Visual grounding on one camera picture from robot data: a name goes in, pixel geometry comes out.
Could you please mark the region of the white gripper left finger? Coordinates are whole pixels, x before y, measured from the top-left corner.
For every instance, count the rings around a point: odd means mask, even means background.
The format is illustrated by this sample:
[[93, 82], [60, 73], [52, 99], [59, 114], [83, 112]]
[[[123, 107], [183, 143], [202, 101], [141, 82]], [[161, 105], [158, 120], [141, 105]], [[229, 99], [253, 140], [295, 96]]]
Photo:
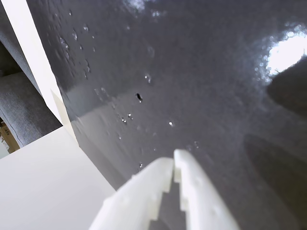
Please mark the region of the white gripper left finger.
[[161, 157], [133, 175], [104, 200], [89, 229], [147, 230], [158, 220], [163, 193], [169, 193], [174, 161]]

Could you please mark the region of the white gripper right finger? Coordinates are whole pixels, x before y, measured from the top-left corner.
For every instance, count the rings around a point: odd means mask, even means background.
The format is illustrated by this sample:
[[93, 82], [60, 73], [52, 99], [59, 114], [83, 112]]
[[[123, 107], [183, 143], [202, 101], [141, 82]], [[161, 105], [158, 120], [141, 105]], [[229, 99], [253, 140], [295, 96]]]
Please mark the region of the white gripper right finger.
[[183, 149], [174, 151], [174, 182], [179, 184], [179, 205], [185, 212], [186, 229], [240, 229], [203, 168]]

